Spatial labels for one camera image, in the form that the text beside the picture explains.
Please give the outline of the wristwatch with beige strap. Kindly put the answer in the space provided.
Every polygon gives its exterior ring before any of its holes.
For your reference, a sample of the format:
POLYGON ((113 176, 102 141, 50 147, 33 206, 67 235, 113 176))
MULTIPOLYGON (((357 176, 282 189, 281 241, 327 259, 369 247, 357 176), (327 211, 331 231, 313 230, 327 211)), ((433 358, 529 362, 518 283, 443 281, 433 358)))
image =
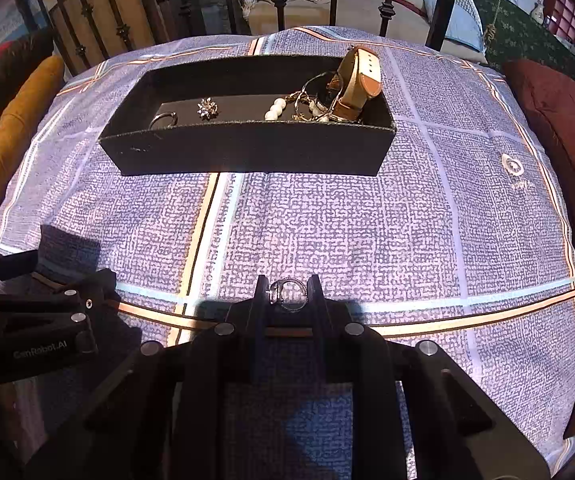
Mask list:
POLYGON ((382 69, 379 56, 365 47, 351 47, 338 72, 346 81, 346 89, 341 95, 344 108, 365 107, 382 93, 382 69))

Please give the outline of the mustard brown cushion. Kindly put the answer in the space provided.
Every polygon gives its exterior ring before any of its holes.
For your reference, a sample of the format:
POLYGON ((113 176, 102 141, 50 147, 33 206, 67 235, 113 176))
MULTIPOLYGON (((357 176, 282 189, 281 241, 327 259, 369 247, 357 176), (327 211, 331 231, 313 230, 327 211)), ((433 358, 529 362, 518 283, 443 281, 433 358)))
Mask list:
POLYGON ((38 125, 64 83, 63 60, 52 55, 33 71, 0 117, 0 206, 38 125))

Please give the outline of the black jewelry tray box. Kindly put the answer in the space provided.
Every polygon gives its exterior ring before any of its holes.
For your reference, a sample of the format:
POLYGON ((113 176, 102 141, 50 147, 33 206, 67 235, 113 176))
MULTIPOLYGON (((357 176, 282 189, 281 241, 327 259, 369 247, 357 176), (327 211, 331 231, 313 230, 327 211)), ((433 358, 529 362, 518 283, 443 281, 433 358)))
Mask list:
POLYGON ((383 96, 355 124, 275 120, 274 101, 338 67, 339 58, 261 55, 214 58, 146 73, 115 110, 100 144, 126 177, 193 172, 291 172, 374 176, 396 135, 383 96), (202 120, 201 99, 219 115, 202 120))

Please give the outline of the purple patterned bed sheet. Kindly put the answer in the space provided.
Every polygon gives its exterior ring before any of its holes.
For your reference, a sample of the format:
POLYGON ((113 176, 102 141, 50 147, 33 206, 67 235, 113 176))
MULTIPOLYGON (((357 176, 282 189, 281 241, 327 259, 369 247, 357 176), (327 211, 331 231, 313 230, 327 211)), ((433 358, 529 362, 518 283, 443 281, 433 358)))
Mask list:
POLYGON ((50 278, 112 269, 144 339, 239 300, 258 275, 321 278, 377 326, 433 338, 558 472, 575 451, 575 249, 550 159, 502 76, 340 27, 190 38, 71 79, 0 209, 0 254, 37 249, 50 278), (380 57, 397 133, 374 177, 123 177, 98 138, 151 70, 242 56, 380 57))

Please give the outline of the thin gold bangle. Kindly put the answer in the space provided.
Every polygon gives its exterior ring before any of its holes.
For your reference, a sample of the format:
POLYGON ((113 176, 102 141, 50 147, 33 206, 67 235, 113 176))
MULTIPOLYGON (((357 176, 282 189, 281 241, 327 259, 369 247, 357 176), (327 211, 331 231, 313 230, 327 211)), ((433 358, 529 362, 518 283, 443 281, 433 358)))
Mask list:
POLYGON ((346 81, 338 70, 327 70, 307 80, 299 91, 306 91, 325 106, 330 106, 335 96, 341 102, 341 95, 345 89, 346 81))

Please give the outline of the gold brooch ornament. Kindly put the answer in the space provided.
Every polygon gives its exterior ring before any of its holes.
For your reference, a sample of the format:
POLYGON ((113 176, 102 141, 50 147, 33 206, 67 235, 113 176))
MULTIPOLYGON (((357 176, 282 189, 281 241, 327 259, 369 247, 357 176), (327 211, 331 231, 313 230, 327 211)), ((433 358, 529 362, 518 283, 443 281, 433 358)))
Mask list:
POLYGON ((340 122, 341 124, 355 124, 362 115, 361 108, 344 108, 337 96, 330 106, 322 104, 315 96, 306 91, 292 93, 287 103, 293 105, 292 119, 295 122, 340 122))

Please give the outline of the green patterned carpet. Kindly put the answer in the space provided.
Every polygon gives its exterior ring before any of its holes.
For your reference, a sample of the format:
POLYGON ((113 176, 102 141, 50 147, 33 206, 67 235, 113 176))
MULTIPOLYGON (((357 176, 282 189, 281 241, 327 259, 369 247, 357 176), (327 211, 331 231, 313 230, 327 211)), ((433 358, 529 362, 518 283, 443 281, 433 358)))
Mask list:
POLYGON ((495 24, 486 47, 488 64, 501 72, 506 62, 527 58, 575 80, 575 55, 510 0, 474 0, 481 23, 495 24))

